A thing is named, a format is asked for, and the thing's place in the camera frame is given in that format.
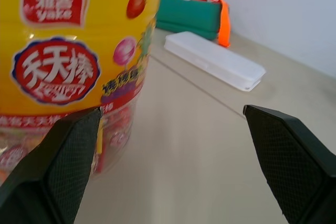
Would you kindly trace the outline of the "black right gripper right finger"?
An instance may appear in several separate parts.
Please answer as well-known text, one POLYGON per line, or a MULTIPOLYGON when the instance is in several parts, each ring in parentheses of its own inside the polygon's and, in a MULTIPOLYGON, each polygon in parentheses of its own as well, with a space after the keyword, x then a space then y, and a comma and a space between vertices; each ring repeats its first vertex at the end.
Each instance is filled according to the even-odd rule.
POLYGON ((243 114, 286 220, 335 223, 335 155, 294 116, 250 104, 243 114))

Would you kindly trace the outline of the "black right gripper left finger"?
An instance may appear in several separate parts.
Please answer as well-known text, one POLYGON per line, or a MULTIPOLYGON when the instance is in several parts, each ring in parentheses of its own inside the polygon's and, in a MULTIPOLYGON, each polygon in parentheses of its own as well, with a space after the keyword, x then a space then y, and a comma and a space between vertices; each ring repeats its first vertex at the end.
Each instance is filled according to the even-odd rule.
POLYGON ((1 223, 74 223, 91 173, 102 111, 58 120, 1 185, 1 223))

